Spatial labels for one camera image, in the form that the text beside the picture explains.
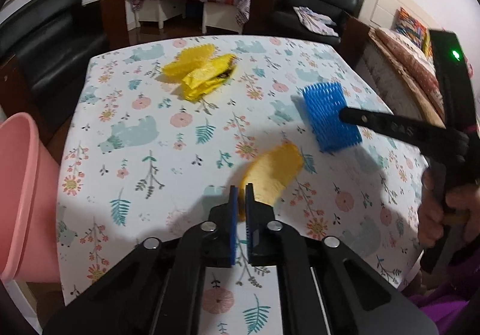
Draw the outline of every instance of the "blue foam pad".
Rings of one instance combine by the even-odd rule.
[[[341,122],[338,116],[347,106],[340,83],[307,86],[303,97],[322,152],[334,152],[362,142],[358,127]]]
[[[235,266],[236,246],[237,242],[237,213],[238,213],[238,196],[239,191],[237,187],[230,189],[230,202],[232,203],[232,220],[230,224],[230,264]]]

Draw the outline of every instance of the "table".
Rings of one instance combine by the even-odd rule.
[[[135,13],[137,27],[140,21],[157,21],[158,28],[176,15],[185,13],[185,0],[130,0]],[[202,32],[207,26],[242,33],[243,24],[250,16],[250,0],[196,0],[204,2]]]
[[[185,47],[233,52],[233,78],[198,103],[160,74]],[[149,236],[180,237],[223,203],[250,161],[295,143],[304,168],[275,206],[304,236],[340,237],[394,286],[421,251],[416,212],[426,163],[416,148],[362,129],[363,143],[322,154],[301,90],[338,81],[352,107],[389,111],[330,47],[283,38],[199,37],[154,42],[91,60],[58,191],[58,258],[66,302]],[[207,269],[200,334],[281,333],[275,268]],[[249,309],[267,318],[244,320]]]

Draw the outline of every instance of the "pink plastic basin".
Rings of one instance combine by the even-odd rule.
[[[59,166],[27,113],[0,125],[1,280],[60,282],[56,246]]]

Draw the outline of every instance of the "yellow plastic bag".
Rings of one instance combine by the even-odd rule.
[[[162,72],[170,78],[181,80],[191,71],[205,65],[214,52],[214,44],[186,48],[178,54],[176,61],[165,65]]]
[[[207,61],[202,67],[193,70],[182,80],[183,96],[188,101],[196,101],[202,95],[212,92],[224,83],[233,73],[236,56],[224,54]]]

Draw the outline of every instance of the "folded cloth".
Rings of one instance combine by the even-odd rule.
[[[330,17],[314,13],[308,7],[294,7],[293,9],[297,13],[301,24],[312,33],[338,37],[338,34],[331,27],[327,26],[327,24],[331,26],[337,25]]]

